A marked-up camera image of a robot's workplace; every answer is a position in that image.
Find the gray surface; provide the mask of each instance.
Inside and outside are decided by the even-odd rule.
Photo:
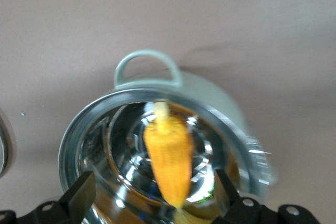
[[[335,2],[0,0],[0,116],[15,156],[0,178],[0,209],[22,215],[61,194],[67,125],[112,89],[123,56],[155,48],[223,87],[254,123],[279,172],[271,208],[295,203],[332,223]],[[147,64],[127,72],[159,66]]]

